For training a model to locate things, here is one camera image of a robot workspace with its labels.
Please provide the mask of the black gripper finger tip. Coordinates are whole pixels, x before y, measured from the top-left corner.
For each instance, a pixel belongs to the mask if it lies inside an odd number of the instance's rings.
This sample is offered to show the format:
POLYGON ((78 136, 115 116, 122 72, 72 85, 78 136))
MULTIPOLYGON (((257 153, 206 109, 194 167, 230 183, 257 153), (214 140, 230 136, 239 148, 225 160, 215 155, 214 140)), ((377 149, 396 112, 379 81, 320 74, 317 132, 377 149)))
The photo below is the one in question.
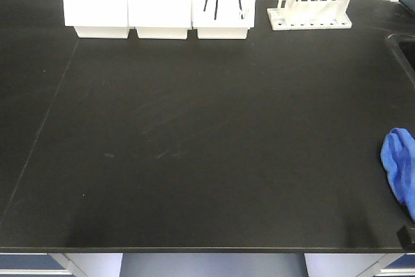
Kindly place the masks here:
POLYGON ((397 238, 402 248, 415 248, 415 229, 403 226, 397 231, 397 238))

